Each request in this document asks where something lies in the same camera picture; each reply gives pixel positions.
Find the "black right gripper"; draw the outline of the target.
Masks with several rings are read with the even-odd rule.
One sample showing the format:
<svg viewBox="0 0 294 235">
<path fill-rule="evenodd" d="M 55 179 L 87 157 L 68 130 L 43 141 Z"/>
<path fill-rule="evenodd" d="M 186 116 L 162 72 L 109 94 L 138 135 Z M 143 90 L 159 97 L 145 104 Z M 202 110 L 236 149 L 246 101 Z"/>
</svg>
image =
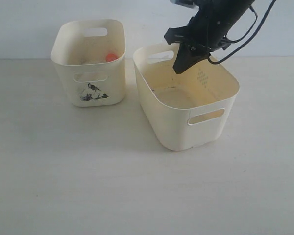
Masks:
<svg viewBox="0 0 294 235">
<path fill-rule="evenodd" d="M 229 30 L 247 11 L 255 10 L 252 0 L 196 0 L 198 12 L 183 27 L 169 28 L 165 40 L 170 45 L 180 43 L 173 69 L 182 74 L 200 61 L 206 60 L 212 51 L 243 40 L 254 27 L 239 39 L 230 40 Z"/>
</svg>

